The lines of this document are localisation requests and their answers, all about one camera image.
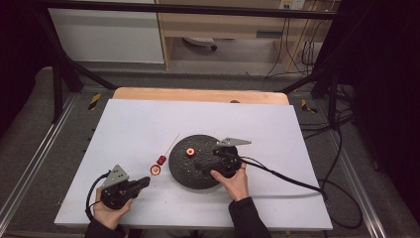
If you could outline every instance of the sleeve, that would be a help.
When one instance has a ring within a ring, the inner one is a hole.
[[[117,229],[111,230],[95,219],[90,222],[84,233],[84,238],[124,238],[125,236],[126,232],[120,225],[117,226]]]
[[[229,212],[235,225],[236,238],[270,238],[251,197],[229,204]]]

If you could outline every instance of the human hand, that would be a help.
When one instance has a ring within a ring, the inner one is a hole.
[[[101,200],[102,186],[96,188],[96,201]],[[129,199],[126,204],[119,210],[114,210],[106,206],[103,202],[98,202],[93,205],[93,216],[102,225],[111,230],[115,230],[120,223],[121,217],[126,214],[133,203],[133,199]]]
[[[246,167],[247,164],[242,163],[241,167],[231,178],[225,178],[217,171],[211,171],[210,174],[215,180],[223,185],[232,199],[239,201],[250,196],[248,192]]]

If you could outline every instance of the small red object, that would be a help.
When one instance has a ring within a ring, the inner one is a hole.
[[[158,165],[154,165],[151,167],[151,174],[153,176],[157,176],[158,174],[160,174],[160,166]]]
[[[163,164],[164,164],[165,161],[166,161],[166,156],[160,156],[157,159],[157,164],[160,165],[160,166],[163,166]]]
[[[187,156],[188,158],[192,158],[192,157],[194,156],[194,154],[195,154],[194,149],[192,149],[192,148],[188,148],[188,149],[186,150],[186,156]]]

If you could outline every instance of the white tabletop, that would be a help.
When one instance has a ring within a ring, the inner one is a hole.
[[[250,140],[250,145],[237,147],[240,156],[318,186],[292,106],[111,99],[54,223],[87,226],[87,192],[99,176],[118,164],[130,180],[152,177],[121,224],[145,229],[233,227],[228,211],[231,198],[221,185],[205,190],[186,188],[172,177],[168,162],[160,175],[151,176],[150,167],[178,134],[176,141],[200,134],[218,140]],[[318,192],[251,166],[247,174],[250,194],[269,230],[332,229]]]

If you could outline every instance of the black circular disc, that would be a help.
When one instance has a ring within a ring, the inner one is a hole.
[[[192,189],[207,189],[219,184],[210,175],[210,168],[218,163],[219,158],[213,155],[217,139],[194,135],[179,141],[169,155],[169,169],[175,180]],[[195,154],[189,158],[186,150],[194,149]]]

